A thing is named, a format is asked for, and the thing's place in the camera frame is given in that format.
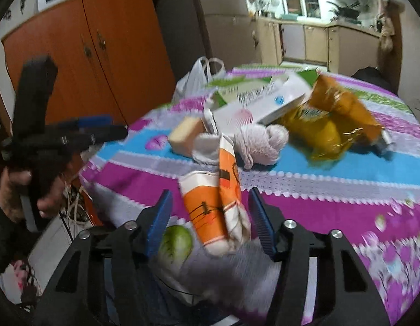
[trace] cabinet handle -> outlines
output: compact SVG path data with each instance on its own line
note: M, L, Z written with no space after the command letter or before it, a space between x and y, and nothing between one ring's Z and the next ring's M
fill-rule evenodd
M82 38L83 43L83 52L85 53L87 58L92 57L92 50L86 45L85 40L83 38L83 34L80 34L80 38Z
M98 36L98 45L100 46L102 50L106 50L107 46L105 44L105 39L103 38L103 36L101 35L98 29L97 29L97 36Z

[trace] silver bolt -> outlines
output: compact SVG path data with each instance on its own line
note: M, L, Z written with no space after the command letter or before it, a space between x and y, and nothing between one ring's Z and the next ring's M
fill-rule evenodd
M91 236L91 233L89 233L87 230L82 230L79 233L79 238L80 239L88 239Z
M341 230L334 229L334 230L331 232L331 235L332 235L335 239L340 239L340 238L342 238L342 237L343 237L343 232L342 232Z
M284 225L288 228L288 229L294 229L297 226L297 223L294 220L286 220L284 222Z
M137 228L136 221L128 221L126 224L124 224L125 229L127 230L133 230Z

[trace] blue stripe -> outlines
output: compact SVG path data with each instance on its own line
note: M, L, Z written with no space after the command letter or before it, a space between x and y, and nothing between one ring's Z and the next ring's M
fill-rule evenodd
M146 155L157 155L170 159L189 160L190 158L177 155L171 151L169 144L162 150L149 151L145 144L157 135L169 135L170 130L144 129L126 144L113 144L106 146L98 156L109 160L117 150L134 152ZM276 170L299 174L315 174L323 176L336 176L340 178L384 181L387 183L401 183L408 185L420 185L420 158L402 153L391 153L391 158L379 157L373 152L357 153L348 151L343 158L332 164L332 167L315 166L306 159L305 155L291 145L287 145L281 151L281 158L274 166L254 166L257 170Z

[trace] kitchen counter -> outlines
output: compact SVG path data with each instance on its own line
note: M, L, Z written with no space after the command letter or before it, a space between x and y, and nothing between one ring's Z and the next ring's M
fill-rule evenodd
M367 28L360 25L356 25L353 23L349 23L346 21L333 21L333 22L324 22L321 20L311 21L311 20L299 20L299 21L290 21L287 19L277 19L277 18L269 18L269 17L259 17L261 20L269 21L272 23L279 23L279 24L301 24L304 26L310 27L321 27L321 28L331 28L331 27L345 27L350 28L353 30L357 30L359 32L370 34L371 36L380 37L380 33L376 32L373 28Z

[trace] orange and white package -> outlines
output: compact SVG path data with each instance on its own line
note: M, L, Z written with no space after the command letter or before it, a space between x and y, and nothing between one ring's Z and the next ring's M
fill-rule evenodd
M207 251L221 256L231 251L219 194L219 175L194 171L179 179L184 205Z
M219 192L228 237L234 249L237 249L251 239L251 222L242 204L234 144L223 134L219 145Z

